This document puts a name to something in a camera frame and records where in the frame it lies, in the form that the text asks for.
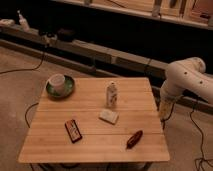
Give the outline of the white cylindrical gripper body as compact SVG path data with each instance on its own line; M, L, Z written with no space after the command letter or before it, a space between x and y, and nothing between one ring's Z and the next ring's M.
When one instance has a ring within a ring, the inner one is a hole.
M170 114L173 104L174 104L174 102L171 100L161 100L160 101L160 104L159 104L159 118L160 119L164 119Z

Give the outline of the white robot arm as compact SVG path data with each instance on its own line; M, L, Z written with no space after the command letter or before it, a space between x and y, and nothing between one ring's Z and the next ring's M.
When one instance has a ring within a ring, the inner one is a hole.
M199 57L177 60L167 65L160 88L159 117L163 119L185 90L213 104L213 77L205 74L206 64Z

